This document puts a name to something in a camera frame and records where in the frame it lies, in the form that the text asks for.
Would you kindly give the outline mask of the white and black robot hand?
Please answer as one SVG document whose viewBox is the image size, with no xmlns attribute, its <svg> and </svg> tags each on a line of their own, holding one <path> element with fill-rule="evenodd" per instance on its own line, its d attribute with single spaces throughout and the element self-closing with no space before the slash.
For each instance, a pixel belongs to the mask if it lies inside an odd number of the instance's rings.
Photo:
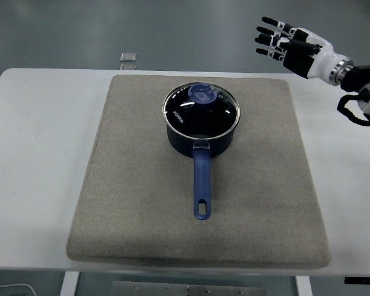
<svg viewBox="0 0 370 296">
<path fill-rule="evenodd" d="M 255 42 L 264 47 L 256 52 L 277 60 L 292 73 L 337 86 L 344 70 L 352 68 L 352 60 L 336 53 L 333 45 L 319 35 L 269 17 L 261 20 L 272 28 L 257 27 Z"/>
</svg>

